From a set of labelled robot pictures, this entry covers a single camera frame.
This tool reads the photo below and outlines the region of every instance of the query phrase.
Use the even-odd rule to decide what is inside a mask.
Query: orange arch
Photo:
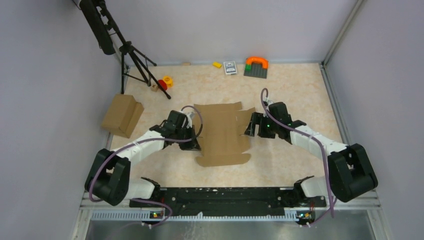
[[[268,60],[263,57],[251,56],[246,60],[246,64],[251,65],[252,63],[262,64],[263,69],[268,69]]]

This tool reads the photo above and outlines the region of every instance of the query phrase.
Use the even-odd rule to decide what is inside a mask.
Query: robotic arm
[[[101,200],[116,206],[125,197],[149,199],[157,183],[147,178],[130,180],[131,165],[138,164],[150,154],[175,142],[178,142],[181,150],[200,150],[192,125],[193,116],[192,112],[185,114],[172,110],[167,120],[164,120],[161,125],[152,126],[143,136],[128,143],[123,147],[124,150],[113,156],[103,168],[101,165],[117,149],[107,150],[104,148],[100,150],[85,181],[85,190],[90,191],[93,179],[101,169],[92,191]],[[143,142],[143,140],[148,139],[156,140]]]
[[[348,202],[377,187],[378,181],[371,166],[367,153],[359,144],[346,145],[328,139],[313,131],[300,120],[292,121],[291,115],[283,102],[272,102],[268,98],[263,102],[266,110],[280,123],[300,132],[310,135],[307,137],[298,131],[289,130],[277,124],[266,113],[252,113],[249,126],[244,134],[255,135],[256,125],[259,125],[257,135],[261,138],[274,139],[276,135],[290,144],[299,146],[318,158],[322,151],[316,138],[324,147],[328,161],[328,173],[331,191],[342,202]],[[305,197],[327,196],[326,179],[322,177],[306,177],[295,183],[299,185]]]

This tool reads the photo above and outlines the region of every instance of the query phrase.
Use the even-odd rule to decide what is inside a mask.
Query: wooden tabletop
[[[143,82],[128,78],[125,94],[142,103],[144,112],[131,138],[114,136],[111,149],[121,147],[160,124],[171,110],[185,105],[223,104],[241,101],[243,109],[263,112],[260,94],[269,89],[269,98],[284,102],[293,120],[302,120],[316,132],[341,142],[329,96],[317,63],[270,64],[267,79],[225,75],[212,65],[149,67],[157,79],[173,78],[168,89],[172,99],[153,92]],[[130,75],[141,78],[135,67]],[[163,187],[285,187],[306,176],[324,175],[323,161],[300,147],[281,139],[251,138],[249,162],[242,165],[202,167],[195,162],[200,152],[181,151],[173,144],[131,166],[131,178],[147,177]]]

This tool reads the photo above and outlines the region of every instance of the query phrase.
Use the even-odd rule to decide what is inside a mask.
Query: table
[[[287,105],[293,120],[302,120],[316,132],[342,141],[317,63],[270,64],[267,79],[243,76],[243,64],[237,65],[237,75],[225,75],[222,68],[212,65],[157,66],[149,70],[157,79],[173,78],[174,86],[168,89],[172,99],[128,78],[125,94],[142,103],[144,112],[131,138],[114,136],[111,149],[134,141],[166,119],[171,110],[185,105],[241,101],[243,109],[255,107],[263,112],[262,88],[269,89],[274,102]],[[135,67],[129,74],[141,78]],[[247,153],[251,159],[245,164],[202,167],[195,162],[200,152],[181,151],[173,144],[131,166],[131,178],[146,177],[162,187],[289,187],[306,176],[324,175],[321,159],[279,138],[252,137]]]

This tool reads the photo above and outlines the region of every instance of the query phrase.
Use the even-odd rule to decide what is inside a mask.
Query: wall
[[[120,67],[71,0],[5,1],[0,29],[1,239],[68,239]]]
[[[395,239],[422,239],[424,2],[367,1],[328,71]]]
[[[127,41],[159,64],[320,62],[355,0],[125,0],[107,6]]]

